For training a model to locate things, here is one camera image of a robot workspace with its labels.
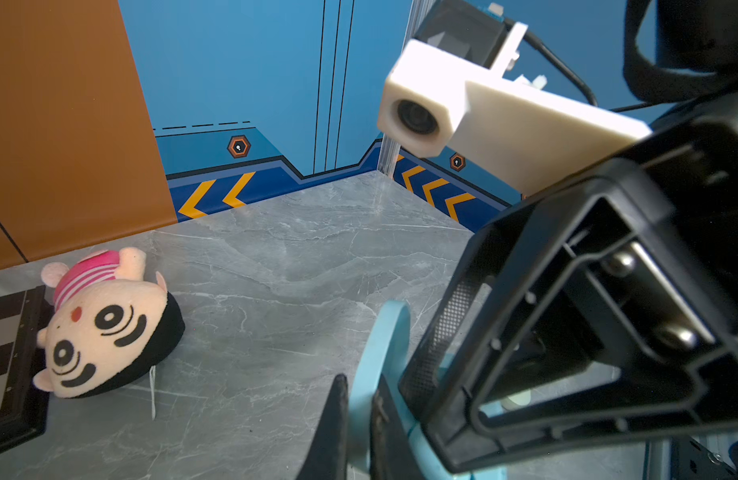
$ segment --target light blue plastic object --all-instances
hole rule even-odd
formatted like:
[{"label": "light blue plastic object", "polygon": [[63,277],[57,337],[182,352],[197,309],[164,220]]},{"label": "light blue plastic object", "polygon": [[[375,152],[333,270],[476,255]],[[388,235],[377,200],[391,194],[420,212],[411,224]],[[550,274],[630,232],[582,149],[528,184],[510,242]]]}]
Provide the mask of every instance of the light blue plastic object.
[{"label": "light blue plastic object", "polygon": [[[385,302],[364,347],[348,400],[348,461],[355,468],[369,472],[371,401],[380,383],[380,375],[385,375],[403,430],[407,432],[409,445],[427,480],[506,480],[505,467],[454,475],[441,464],[398,391],[398,381],[407,362],[409,327],[409,306],[394,300]],[[441,374],[449,367],[452,358],[447,355],[441,362]],[[491,413],[499,414],[502,408],[498,402],[495,403],[490,405]]]}]

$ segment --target plush toy eye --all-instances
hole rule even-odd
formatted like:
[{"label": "plush toy eye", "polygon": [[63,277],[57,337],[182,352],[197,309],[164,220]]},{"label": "plush toy eye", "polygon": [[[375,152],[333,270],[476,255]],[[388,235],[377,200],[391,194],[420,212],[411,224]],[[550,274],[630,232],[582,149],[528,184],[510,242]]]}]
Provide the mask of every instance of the plush toy eye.
[{"label": "plush toy eye", "polygon": [[54,362],[57,366],[65,366],[70,363],[75,350],[73,344],[67,340],[60,340],[54,346]]},{"label": "plush toy eye", "polygon": [[108,305],[97,313],[94,324],[100,330],[110,330],[124,318],[124,309],[120,305]]}]

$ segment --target plush toy head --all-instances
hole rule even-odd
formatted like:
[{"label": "plush toy head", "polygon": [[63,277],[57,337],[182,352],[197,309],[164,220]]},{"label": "plush toy head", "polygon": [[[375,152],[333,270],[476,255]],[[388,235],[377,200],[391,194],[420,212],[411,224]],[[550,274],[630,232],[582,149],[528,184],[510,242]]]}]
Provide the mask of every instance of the plush toy head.
[{"label": "plush toy head", "polygon": [[161,274],[143,281],[144,253],[98,252],[73,268],[48,264],[41,278],[55,286],[55,314],[38,332],[46,369],[37,388],[58,397],[107,392],[133,382],[177,346],[185,323]]}]

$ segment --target pink striped shirt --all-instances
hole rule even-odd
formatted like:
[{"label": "pink striped shirt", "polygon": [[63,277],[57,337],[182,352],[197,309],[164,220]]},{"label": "pink striped shirt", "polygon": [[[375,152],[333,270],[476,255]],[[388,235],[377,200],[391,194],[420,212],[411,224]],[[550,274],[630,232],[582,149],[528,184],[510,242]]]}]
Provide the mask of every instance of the pink striped shirt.
[{"label": "pink striped shirt", "polygon": [[64,302],[87,286],[104,280],[113,280],[115,269],[120,264],[121,260],[117,251],[102,250],[73,265],[54,290],[55,310],[59,310]]}]

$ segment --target camera lens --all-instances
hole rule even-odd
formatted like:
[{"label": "camera lens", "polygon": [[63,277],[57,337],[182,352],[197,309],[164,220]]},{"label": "camera lens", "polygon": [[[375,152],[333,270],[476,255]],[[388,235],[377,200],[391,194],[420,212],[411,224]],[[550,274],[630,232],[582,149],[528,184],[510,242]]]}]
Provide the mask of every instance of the camera lens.
[{"label": "camera lens", "polygon": [[438,128],[438,122],[431,112],[413,101],[402,100],[398,104],[398,117],[403,126],[415,134],[430,135]]}]

